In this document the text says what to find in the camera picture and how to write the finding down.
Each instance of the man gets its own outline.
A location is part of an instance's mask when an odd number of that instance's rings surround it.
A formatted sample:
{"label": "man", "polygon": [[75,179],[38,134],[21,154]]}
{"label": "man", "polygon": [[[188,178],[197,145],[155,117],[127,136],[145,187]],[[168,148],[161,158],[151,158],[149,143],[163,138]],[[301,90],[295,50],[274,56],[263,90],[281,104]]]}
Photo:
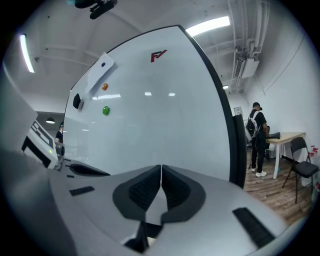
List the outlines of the man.
{"label": "man", "polygon": [[63,134],[63,132],[64,132],[64,122],[61,122],[59,130],[57,131],[56,136],[55,136],[55,142],[64,143],[64,134]]}
{"label": "man", "polygon": [[[256,111],[262,110],[260,104],[258,102],[253,103],[252,111],[250,113],[250,117],[253,118]],[[267,175],[265,171],[262,170],[262,165],[264,164],[265,150],[267,147],[266,137],[269,136],[267,121],[263,113],[259,112],[255,119],[258,131],[256,136],[252,139],[252,156],[251,156],[251,164],[252,164],[252,172],[256,171],[255,176],[264,177]],[[256,169],[256,160],[258,155],[258,168]]]}

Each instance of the white wall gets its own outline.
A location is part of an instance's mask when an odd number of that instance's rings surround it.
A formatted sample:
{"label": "white wall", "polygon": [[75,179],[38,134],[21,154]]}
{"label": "white wall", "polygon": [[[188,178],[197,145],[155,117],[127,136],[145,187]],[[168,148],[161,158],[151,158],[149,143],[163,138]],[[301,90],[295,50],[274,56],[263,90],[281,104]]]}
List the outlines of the white wall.
{"label": "white wall", "polygon": [[[260,65],[244,94],[249,106],[263,107],[271,133],[306,132],[307,145],[320,147],[319,55],[295,18],[272,4]],[[284,155],[292,157],[288,143]],[[313,162],[320,164],[320,156]]]}
{"label": "white wall", "polygon": [[243,97],[242,93],[235,93],[235,94],[227,94],[227,98],[230,104],[232,115],[235,115],[234,108],[241,107],[243,112],[243,120],[248,120],[249,112],[249,105],[247,100]]}

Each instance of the white sneakers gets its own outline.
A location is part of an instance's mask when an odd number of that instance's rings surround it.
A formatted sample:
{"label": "white sneakers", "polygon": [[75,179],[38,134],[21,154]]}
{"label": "white sneakers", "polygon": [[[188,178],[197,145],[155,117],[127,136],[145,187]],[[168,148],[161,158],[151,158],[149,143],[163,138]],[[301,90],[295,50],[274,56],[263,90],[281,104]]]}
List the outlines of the white sneakers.
{"label": "white sneakers", "polygon": [[256,177],[264,177],[264,176],[266,176],[267,175],[267,173],[265,172],[265,171],[262,171],[262,172],[257,172],[256,174],[255,174],[255,176]]}

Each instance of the black folding chair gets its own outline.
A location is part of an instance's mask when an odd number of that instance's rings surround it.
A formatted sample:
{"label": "black folding chair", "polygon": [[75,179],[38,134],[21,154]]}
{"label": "black folding chair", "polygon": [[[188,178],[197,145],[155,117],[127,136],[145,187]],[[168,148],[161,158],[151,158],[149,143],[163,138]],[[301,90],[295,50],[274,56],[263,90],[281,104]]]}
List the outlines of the black folding chair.
{"label": "black folding chair", "polygon": [[[300,177],[301,176],[304,178],[311,177],[311,194],[312,194],[313,181],[314,181],[313,175],[318,171],[319,167],[317,165],[311,163],[309,151],[308,151],[307,144],[306,144],[304,138],[302,138],[302,137],[294,138],[290,143],[290,148],[291,148],[291,153],[292,153],[292,158],[293,158],[293,164],[291,166],[290,172],[289,172],[288,176],[286,177],[285,182],[282,187],[285,186],[285,184],[290,176],[290,173],[293,170],[295,172],[295,203],[297,203],[298,181],[299,181]],[[296,164],[294,153],[300,149],[303,149],[303,148],[306,148],[308,156],[305,161],[302,161],[302,162]]]}

